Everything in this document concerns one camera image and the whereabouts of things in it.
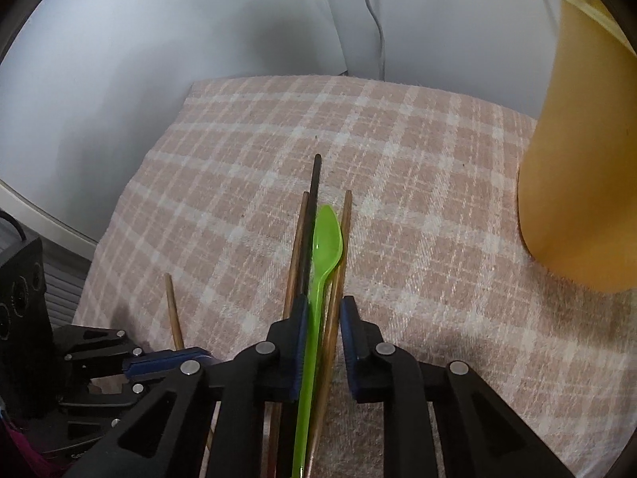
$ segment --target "metal pin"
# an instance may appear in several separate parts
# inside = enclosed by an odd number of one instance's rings
[[[195,361],[194,359],[189,359],[188,361],[184,361],[182,365],[179,367],[182,373],[185,373],[186,375],[195,374],[199,372],[200,368],[201,368],[201,365],[199,364],[198,361]]]
[[[259,343],[257,343],[257,346],[255,347],[255,350],[259,354],[263,354],[264,356],[266,354],[272,354],[275,349],[276,345],[272,343],[272,341],[259,341]]]
[[[391,356],[392,354],[394,354],[394,352],[396,352],[396,347],[393,346],[391,343],[383,341],[382,343],[376,345],[376,352],[381,356]]]
[[[452,361],[449,370],[456,375],[464,375],[469,372],[469,366],[464,361]]]

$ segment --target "cable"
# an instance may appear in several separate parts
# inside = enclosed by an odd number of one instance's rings
[[[378,38],[380,40],[380,55],[378,58],[378,78],[381,81],[384,81],[385,80],[385,35],[383,33],[383,27],[382,25],[380,25],[380,20],[378,19],[378,16],[376,12],[374,11],[374,8],[371,6],[370,0],[365,0],[365,6],[367,7],[367,10],[371,14],[372,18],[374,19],[374,23],[376,23],[376,27],[378,28]]]
[[[18,223],[18,221],[15,220],[13,216],[7,214],[7,212],[5,212],[4,210],[0,210],[0,219],[4,219],[5,221],[11,223],[13,227],[18,231],[18,234],[20,234],[20,239],[22,239],[23,241],[27,240],[27,236],[24,233],[22,225]]]

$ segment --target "white cable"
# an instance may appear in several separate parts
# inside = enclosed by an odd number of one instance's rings
[[[381,81],[384,81],[385,80],[385,35],[383,33],[383,27],[382,25],[380,25],[380,20],[378,19],[378,16],[376,12],[374,11],[374,8],[371,6],[370,0],[365,0],[365,6],[367,7],[367,10],[371,14],[372,18],[374,19],[374,23],[376,23],[376,27],[378,28],[378,37],[380,40],[380,54],[378,57],[378,78]]]

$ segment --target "gray floor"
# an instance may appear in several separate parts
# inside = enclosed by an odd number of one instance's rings
[[[25,228],[27,235],[36,235]],[[0,220],[0,251],[20,237],[9,223]],[[53,327],[71,323],[84,288],[90,261],[47,240],[43,242],[43,261],[47,282],[47,309]]]

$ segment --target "white wall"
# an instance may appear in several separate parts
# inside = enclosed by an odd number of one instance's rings
[[[327,0],[44,0],[0,65],[0,207],[100,239],[193,81],[345,69]]]
[[[364,0],[329,0],[349,73],[378,77]],[[387,81],[469,94],[538,117],[555,55],[558,0],[372,0]]]

